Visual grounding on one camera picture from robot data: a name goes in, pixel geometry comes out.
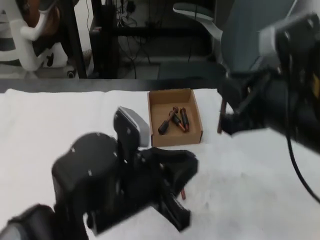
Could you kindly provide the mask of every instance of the desk leg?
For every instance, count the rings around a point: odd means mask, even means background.
[[[73,0],[60,0],[60,4],[62,6],[63,18],[66,21],[66,25],[69,32],[69,39],[72,46],[72,52],[75,59],[77,73],[80,79],[86,79],[87,72],[84,56],[82,53]]]

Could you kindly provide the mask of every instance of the wall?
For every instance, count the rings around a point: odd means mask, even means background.
[[[320,16],[320,0],[298,0],[294,13],[315,12]]]

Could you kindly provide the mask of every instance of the gray chair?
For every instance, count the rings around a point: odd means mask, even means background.
[[[262,63],[259,56],[259,32],[288,17],[296,2],[297,0],[235,0],[224,31],[214,24],[214,14],[210,10],[195,4],[176,3],[173,11],[197,20],[213,39],[220,42],[222,64],[166,62],[159,68],[158,79],[203,78],[219,84],[226,72],[257,70]]]

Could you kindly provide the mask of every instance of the table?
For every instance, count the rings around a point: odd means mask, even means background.
[[[221,97],[213,89],[195,90],[195,97],[202,143],[166,148],[187,149],[199,159],[198,174],[186,186],[182,202],[192,211],[191,227],[179,234],[148,208],[97,239],[319,239],[320,206],[296,177],[285,138],[271,130],[233,138],[217,135]],[[149,122],[147,92],[0,94],[0,226],[34,203],[54,204],[53,162],[85,133],[115,136],[118,106]],[[320,193],[319,156],[293,147],[306,180]],[[95,239],[92,233],[89,238]]]

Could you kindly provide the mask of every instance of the chair backrest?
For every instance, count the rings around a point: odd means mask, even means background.
[[[33,42],[21,35],[21,28],[28,26],[24,21],[16,0],[1,0],[1,8],[5,11],[15,46],[15,55],[21,66],[27,71],[36,71],[45,59],[45,55],[36,56]]]
[[[231,72],[256,70],[259,32],[286,18],[297,0],[235,0],[221,37],[223,62]]]

